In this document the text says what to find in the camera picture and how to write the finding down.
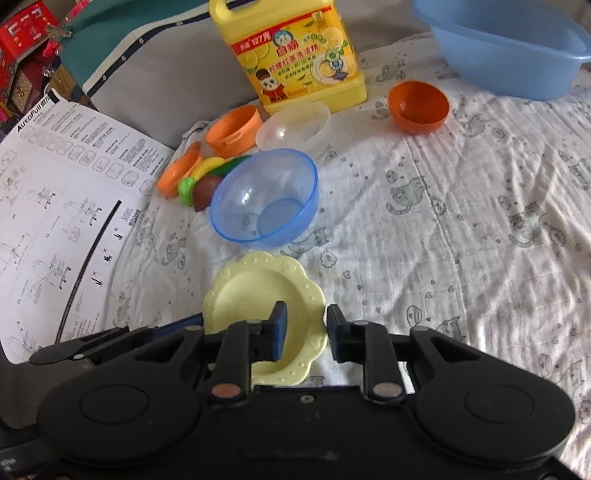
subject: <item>white paper sheet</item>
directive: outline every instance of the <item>white paper sheet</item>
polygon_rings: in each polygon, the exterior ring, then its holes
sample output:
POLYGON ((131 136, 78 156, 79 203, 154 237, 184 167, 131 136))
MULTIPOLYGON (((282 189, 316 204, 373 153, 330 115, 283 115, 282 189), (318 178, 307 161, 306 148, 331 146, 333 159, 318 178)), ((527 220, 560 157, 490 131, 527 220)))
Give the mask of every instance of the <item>white paper sheet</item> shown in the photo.
POLYGON ((0 144, 0 340, 10 361, 104 329, 113 267, 172 153, 53 92, 0 144))

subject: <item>white patterned cloth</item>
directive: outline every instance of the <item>white patterned cloth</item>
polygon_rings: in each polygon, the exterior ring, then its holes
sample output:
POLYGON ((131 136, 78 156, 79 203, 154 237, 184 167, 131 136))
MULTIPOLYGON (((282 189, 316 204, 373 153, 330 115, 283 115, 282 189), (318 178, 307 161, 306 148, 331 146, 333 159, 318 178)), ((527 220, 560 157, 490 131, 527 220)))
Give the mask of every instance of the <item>white patterned cloth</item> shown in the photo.
MULTIPOLYGON (((562 460, 590 478, 591 75, 555 102, 497 97, 458 78, 430 37, 361 65, 370 100, 333 116, 319 211, 282 251, 350 320, 392 333, 421 323, 558 383, 577 411, 562 460), (453 114, 435 134, 404 135, 389 118, 385 95, 405 78, 448 95, 453 114)), ((220 268, 245 253, 205 213, 155 195, 118 262, 105 327, 200 312, 220 268)), ((327 349, 307 383, 360 381, 327 349)))

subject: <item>orange bowl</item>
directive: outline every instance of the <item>orange bowl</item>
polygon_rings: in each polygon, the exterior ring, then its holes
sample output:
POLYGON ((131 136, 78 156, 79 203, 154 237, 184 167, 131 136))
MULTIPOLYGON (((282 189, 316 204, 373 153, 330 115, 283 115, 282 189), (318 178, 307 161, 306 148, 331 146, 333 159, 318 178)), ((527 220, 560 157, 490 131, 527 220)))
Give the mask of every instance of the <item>orange bowl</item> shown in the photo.
POLYGON ((394 86, 388 104, 396 124, 411 135, 426 135, 440 128, 449 114, 445 94, 430 83, 409 80, 394 86))
POLYGON ((168 166, 158 180, 156 188, 165 197, 175 197, 178 195, 179 182, 188 177, 194 166, 203 161, 203 156, 199 151, 201 142, 194 142, 187 151, 179 157, 172 165, 168 166))
POLYGON ((205 141, 222 158, 237 157, 256 145, 256 133, 262 127, 255 106, 245 105, 226 113, 211 127, 205 141))

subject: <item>screw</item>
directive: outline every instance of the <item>screw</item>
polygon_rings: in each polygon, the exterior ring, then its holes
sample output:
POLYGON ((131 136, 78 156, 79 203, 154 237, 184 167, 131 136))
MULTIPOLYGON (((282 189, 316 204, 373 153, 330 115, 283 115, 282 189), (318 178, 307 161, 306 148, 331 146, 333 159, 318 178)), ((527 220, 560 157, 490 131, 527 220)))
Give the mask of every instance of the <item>screw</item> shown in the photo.
POLYGON ((396 398, 404 390, 397 383, 382 382, 377 385, 374 385, 372 391, 374 392, 374 395, 377 395, 378 397, 396 398))
POLYGON ((217 398, 235 398, 242 389, 233 383, 218 383, 212 387, 212 395, 217 398))

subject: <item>yellow plastic bottle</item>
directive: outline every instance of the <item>yellow plastic bottle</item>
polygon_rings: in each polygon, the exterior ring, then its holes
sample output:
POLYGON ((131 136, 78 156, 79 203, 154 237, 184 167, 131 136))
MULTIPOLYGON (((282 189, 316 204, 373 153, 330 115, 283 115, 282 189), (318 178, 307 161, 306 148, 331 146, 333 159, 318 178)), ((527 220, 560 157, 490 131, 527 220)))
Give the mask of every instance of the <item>yellow plastic bottle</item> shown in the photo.
POLYGON ((270 114, 301 101, 338 112, 367 100, 365 76, 335 0, 258 0, 209 13, 270 114))

